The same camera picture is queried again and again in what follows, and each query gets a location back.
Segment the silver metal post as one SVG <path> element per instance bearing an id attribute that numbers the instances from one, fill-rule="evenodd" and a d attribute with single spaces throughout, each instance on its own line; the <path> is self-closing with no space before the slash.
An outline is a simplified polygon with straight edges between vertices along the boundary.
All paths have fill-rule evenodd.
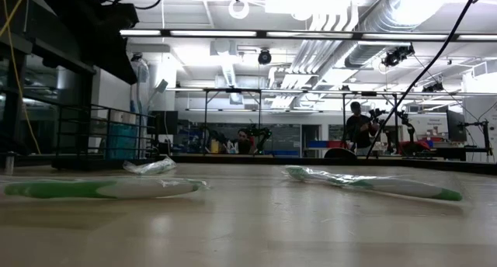
<path id="1" fill-rule="evenodd" d="M 5 175 L 9 175 L 9 176 L 13 175 L 16 156 L 17 156 L 17 153 L 15 153 L 13 151 L 9 151 L 5 154 L 5 167 L 4 167 L 4 174 Z"/>

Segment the green toothbrush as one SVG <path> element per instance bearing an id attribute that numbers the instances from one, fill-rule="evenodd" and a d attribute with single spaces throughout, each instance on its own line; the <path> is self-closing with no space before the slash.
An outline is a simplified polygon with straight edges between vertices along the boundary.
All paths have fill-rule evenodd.
<path id="1" fill-rule="evenodd" d="M 200 189 L 197 179 L 104 177 L 81 179 L 14 179 L 0 182 L 0 198 L 30 199 L 150 199 L 177 196 Z"/>
<path id="2" fill-rule="evenodd" d="M 395 177 L 332 174 L 297 165 L 286 166 L 284 172 L 300 182 L 323 182 L 341 188 L 370 190 L 423 199 L 455 202 L 463 200 L 462 194 L 458 191 Z"/>

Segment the small crumpled plastic wrapper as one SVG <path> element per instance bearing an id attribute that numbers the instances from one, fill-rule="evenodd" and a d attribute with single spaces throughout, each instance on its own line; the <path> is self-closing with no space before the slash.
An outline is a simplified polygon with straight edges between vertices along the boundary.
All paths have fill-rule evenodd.
<path id="1" fill-rule="evenodd" d="M 135 165 L 129 161 L 123 163 L 123 168 L 136 175 L 160 175 L 176 168 L 176 163 L 169 157 L 165 156 L 160 161 L 152 163 Z"/>

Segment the long ceiling light strip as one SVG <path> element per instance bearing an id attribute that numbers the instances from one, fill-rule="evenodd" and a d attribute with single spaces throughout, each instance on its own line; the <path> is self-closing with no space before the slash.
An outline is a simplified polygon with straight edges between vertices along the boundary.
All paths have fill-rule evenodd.
<path id="1" fill-rule="evenodd" d="M 497 43 L 497 33 L 365 33 L 345 31 L 272 31 L 272 30 L 215 30 L 215 29 L 125 29 L 125 37 L 171 38 L 254 38 L 279 40 L 351 40 L 387 42 L 443 42 Z"/>

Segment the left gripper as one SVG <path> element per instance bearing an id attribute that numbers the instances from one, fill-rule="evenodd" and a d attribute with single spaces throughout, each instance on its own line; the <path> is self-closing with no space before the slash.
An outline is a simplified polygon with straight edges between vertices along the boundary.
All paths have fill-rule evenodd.
<path id="1" fill-rule="evenodd" d="M 138 22 L 133 4 L 108 0 L 62 0 L 61 20 L 74 29 L 129 29 Z M 91 32 L 83 44 L 85 58 L 129 85 L 137 76 L 127 56 L 127 40 L 118 32 Z"/>

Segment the black monitor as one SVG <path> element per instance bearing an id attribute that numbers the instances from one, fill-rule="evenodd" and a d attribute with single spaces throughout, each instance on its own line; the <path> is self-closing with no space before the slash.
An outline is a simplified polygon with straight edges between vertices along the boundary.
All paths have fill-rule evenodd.
<path id="1" fill-rule="evenodd" d="M 464 126 L 464 115 L 451 110 L 447 110 L 446 115 L 449 140 L 465 142 L 467 140 L 467 134 Z"/>

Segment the black box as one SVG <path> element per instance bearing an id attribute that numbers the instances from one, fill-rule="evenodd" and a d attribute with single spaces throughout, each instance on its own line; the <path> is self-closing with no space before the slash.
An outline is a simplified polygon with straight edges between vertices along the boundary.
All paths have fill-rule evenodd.
<path id="1" fill-rule="evenodd" d="M 177 111 L 151 111 L 147 126 L 149 134 L 176 135 L 179 113 Z"/>

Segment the black aluminium table frame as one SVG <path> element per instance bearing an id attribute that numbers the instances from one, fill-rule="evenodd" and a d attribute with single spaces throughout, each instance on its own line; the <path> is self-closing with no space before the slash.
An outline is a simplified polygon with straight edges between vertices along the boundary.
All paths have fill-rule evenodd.
<path id="1" fill-rule="evenodd" d="M 176 163 L 199 164 L 406 167 L 497 176 L 496 163 L 473 163 L 465 161 L 416 160 L 404 158 L 278 158 L 265 155 L 251 156 L 239 154 L 184 154 L 173 155 L 171 156 L 171 159 Z"/>

